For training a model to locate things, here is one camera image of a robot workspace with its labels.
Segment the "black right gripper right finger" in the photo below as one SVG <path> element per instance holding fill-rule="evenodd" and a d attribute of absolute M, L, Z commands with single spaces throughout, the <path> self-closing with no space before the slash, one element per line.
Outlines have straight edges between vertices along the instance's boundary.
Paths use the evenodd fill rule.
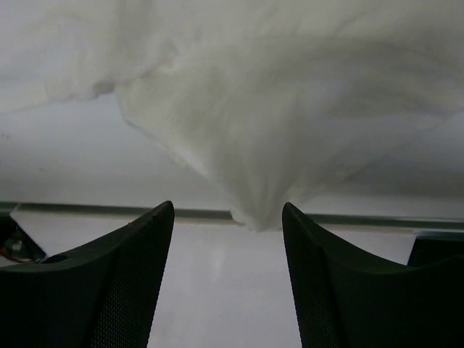
<path fill-rule="evenodd" d="M 461 347 L 463 257 L 402 265 L 349 243 L 294 205 L 283 240 L 303 347 Z"/>

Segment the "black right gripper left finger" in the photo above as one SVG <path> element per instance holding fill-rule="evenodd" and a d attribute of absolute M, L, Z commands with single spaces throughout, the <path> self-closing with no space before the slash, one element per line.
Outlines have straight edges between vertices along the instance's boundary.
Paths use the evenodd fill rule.
<path fill-rule="evenodd" d="M 161 205 L 44 261 L 1 269 L 3 347 L 146 347 L 175 210 Z"/>

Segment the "cream white t shirt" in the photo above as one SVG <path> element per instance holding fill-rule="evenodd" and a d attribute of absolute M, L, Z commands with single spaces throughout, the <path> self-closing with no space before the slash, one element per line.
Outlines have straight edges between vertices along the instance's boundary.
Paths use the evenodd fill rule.
<path fill-rule="evenodd" d="M 265 231 L 463 111 L 463 3 L 1 3 L 3 113 L 109 93 Z"/>

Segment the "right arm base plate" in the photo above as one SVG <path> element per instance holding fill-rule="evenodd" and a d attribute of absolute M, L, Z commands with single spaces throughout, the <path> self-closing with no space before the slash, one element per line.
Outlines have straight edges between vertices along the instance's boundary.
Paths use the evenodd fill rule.
<path fill-rule="evenodd" d="M 456 255 L 463 255 L 462 236 L 418 236 L 407 265 L 421 267 Z"/>

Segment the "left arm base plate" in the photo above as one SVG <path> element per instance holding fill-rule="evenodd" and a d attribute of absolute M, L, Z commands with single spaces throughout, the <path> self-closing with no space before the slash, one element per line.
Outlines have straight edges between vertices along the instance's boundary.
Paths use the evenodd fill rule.
<path fill-rule="evenodd" d="M 1 256 L 16 263 L 40 262 L 45 251 L 9 215 L 1 216 Z"/>

